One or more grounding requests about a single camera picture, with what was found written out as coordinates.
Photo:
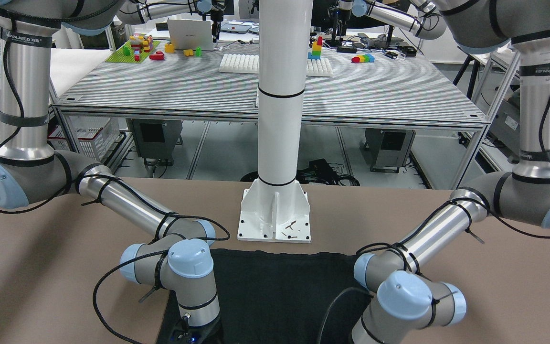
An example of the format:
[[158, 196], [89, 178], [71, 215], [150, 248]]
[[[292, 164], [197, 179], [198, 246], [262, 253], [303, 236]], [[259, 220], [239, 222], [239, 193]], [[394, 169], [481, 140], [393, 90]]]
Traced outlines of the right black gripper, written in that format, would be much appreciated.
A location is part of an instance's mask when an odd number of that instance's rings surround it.
[[175, 344], [223, 344], [221, 318], [198, 327], [192, 327], [188, 318], [181, 318], [175, 324]]

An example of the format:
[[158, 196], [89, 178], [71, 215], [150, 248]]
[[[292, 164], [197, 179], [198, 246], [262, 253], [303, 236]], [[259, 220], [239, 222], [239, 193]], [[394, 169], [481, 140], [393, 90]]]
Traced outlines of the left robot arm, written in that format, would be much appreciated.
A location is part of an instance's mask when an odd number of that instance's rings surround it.
[[350, 344], [399, 344], [407, 333], [451, 326], [466, 312], [454, 285], [421, 268], [461, 233], [489, 216], [550, 229], [550, 0], [434, 0], [461, 50], [487, 53], [510, 43], [519, 54], [519, 163], [455, 189], [449, 200], [395, 243], [358, 250], [354, 276], [373, 298]]

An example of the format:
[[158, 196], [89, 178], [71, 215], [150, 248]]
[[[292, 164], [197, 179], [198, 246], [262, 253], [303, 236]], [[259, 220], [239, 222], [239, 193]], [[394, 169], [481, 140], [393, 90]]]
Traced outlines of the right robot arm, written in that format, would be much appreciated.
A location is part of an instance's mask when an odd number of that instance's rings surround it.
[[175, 213], [100, 162], [47, 142], [53, 34], [62, 26], [101, 33], [114, 17], [131, 22], [147, 9], [137, 0], [0, 0], [0, 213], [28, 213], [63, 194], [105, 205], [153, 235], [127, 248], [116, 270], [153, 291], [175, 292], [179, 318], [167, 341], [221, 344], [210, 253], [217, 223]]

